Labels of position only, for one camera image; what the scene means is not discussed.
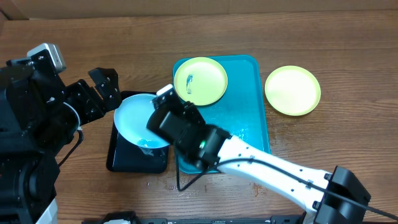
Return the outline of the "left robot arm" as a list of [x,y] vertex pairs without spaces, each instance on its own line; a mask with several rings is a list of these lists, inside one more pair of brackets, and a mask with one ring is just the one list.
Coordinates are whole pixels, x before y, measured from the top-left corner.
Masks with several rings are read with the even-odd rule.
[[46,56],[9,60],[1,69],[1,222],[35,223],[56,196],[63,146],[121,104],[112,68],[89,72],[94,86],[64,85]]

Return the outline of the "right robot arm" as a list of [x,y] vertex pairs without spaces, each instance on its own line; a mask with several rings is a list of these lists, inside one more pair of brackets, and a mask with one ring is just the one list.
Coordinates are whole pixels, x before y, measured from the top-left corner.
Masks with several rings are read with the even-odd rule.
[[304,223],[362,223],[370,195],[349,170],[330,173],[285,161],[212,124],[173,89],[158,91],[147,128],[203,173],[217,169],[263,185],[304,209]]

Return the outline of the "yellow-rimmed plate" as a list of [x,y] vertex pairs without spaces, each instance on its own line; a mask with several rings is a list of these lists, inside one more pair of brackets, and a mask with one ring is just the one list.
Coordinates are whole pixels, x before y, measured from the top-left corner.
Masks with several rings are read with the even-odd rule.
[[315,76],[295,65],[279,67],[271,72],[264,84],[264,93],[275,110],[289,116],[310,113],[322,95]]
[[227,87],[226,70],[208,57],[188,59],[174,74],[177,95],[197,106],[207,106],[220,100]]

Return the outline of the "light blue plate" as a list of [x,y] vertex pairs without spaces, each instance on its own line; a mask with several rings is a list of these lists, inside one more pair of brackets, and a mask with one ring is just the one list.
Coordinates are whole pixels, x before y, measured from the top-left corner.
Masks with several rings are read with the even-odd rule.
[[114,124],[127,141],[146,149],[167,147],[168,142],[147,129],[149,118],[155,111],[152,100],[155,95],[140,93],[127,97],[114,112]]

